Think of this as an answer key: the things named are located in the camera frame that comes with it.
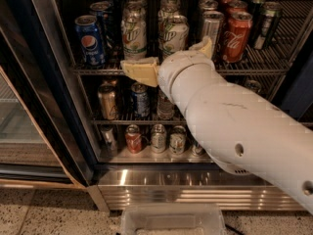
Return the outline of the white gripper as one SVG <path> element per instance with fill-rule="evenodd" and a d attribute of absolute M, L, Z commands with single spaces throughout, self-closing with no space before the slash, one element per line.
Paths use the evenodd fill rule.
<path fill-rule="evenodd" d="M 137 61 L 123 60 L 120 65 L 126 76 L 147 86 L 159 85 L 167 98 L 174 102 L 171 90 L 177 76 L 186 68 L 195 65 L 204 65 L 210 71 L 214 71 L 214 63 L 210 60 L 212 53 L 212 41 L 205 36 L 201 42 L 192 45 L 190 50 L 178 51 L 168 56 L 160 66 L 158 57 Z"/>

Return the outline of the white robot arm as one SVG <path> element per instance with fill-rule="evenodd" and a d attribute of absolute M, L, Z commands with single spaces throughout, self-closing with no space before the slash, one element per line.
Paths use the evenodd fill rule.
<path fill-rule="evenodd" d="M 212 62 L 211 39 L 160 62 L 123 60 L 124 73 L 159 87 L 189 130 L 224 170 L 239 167 L 313 212 L 313 132 L 258 94 L 226 81 Z"/>

